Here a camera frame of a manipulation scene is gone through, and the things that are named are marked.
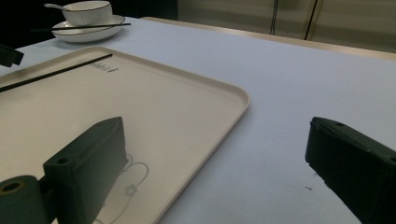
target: black object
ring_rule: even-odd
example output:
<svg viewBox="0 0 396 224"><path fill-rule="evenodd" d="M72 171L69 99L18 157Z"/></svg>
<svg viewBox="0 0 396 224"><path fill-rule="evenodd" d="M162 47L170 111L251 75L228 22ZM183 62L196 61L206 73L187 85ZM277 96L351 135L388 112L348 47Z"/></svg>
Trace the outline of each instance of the black object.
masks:
<svg viewBox="0 0 396 224"><path fill-rule="evenodd" d="M0 65L10 67L12 64L20 65L23 53L0 44Z"/></svg>
<svg viewBox="0 0 396 224"><path fill-rule="evenodd" d="M44 163L0 183L2 224L92 224L127 162L122 118L93 125Z"/></svg>
<svg viewBox="0 0 396 224"><path fill-rule="evenodd" d="M396 152L343 123L313 118L305 160L361 223L396 223Z"/></svg>

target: screw hole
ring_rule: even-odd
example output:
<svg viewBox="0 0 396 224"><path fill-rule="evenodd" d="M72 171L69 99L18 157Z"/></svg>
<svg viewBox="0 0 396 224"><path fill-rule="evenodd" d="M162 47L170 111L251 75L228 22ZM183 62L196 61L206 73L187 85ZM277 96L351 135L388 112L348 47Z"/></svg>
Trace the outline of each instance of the screw hole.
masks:
<svg viewBox="0 0 396 224"><path fill-rule="evenodd" d="M65 164L65 163L67 163L67 162L69 162L69 159L67 159L67 158L61 158L61 159L59 159L59 160L57 161L58 164Z"/></svg>
<svg viewBox="0 0 396 224"><path fill-rule="evenodd" d="M3 192L9 192L9 191L12 191L12 190L14 190L14 189L17 189L20 185L21 185L21 184L18 183L18 182L14 182L14 183L7 184L7 185L5 185L5 186L2 188L2 191L3 191Z"/></svg>

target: table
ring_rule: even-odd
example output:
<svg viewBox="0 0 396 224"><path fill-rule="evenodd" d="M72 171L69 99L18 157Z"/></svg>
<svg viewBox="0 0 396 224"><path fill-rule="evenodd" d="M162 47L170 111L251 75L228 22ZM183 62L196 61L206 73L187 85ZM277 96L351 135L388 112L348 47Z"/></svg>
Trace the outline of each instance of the table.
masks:
<svg viewBox="0 0 396 224"><path fill-rule="evenodd" d="M251 97L161 223L359 223L304 160L309 121L335 119L396 148L395 55L173 21L127 22L94 45L219 79ZM0 75L88 46L51 39L21 48L21 66Z"/></svg>

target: wall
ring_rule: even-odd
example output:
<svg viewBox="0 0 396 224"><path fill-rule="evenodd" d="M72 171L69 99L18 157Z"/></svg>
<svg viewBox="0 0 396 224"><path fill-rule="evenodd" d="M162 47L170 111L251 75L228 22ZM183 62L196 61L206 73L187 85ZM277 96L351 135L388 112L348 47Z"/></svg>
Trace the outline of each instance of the wall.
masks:
<svg viewBox="0 0 396 224"><path fill-rule="evenodd" d="M315 0L279 0L276 35L304 39ZM270 34L274 0L178 0L180 21ZM308 40L396 52L395 0L318 0Z"/></svg>

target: white plate rim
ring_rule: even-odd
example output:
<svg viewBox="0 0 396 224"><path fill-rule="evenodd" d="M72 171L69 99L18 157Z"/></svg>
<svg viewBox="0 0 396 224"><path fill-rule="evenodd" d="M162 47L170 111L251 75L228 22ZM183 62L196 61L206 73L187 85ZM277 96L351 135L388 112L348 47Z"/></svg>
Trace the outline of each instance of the white plate rim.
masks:
<svg viewBox="0 0 396 224"><path fill-rule="evenodd" d="M114 18L116 18L116 17L121 18L120 22L117 22L116 24L122 24L123 22L125 22L125 17L123 17L123 16L113 15L113 17L114 17ZM54 25L52 28L60 27L60 25L63 24L64 22L65 22L65 21L59 22L58 24ZM112 29L112 28L115 28L115 26L105 27L105 28L103 28L103 29L98 28L99 30L95 30L95 31L88 31L88 32L84 32L84 31L83 31L83 33L80 33L80 34L59 34L59 33L56 33L56 31L52 31L52 34L55 35L55 36L56 36L56 35L62 35L62 36L87 35L87 34L91 34L91 33L102 32L102 31L104 31L104 30Z"/></svg>

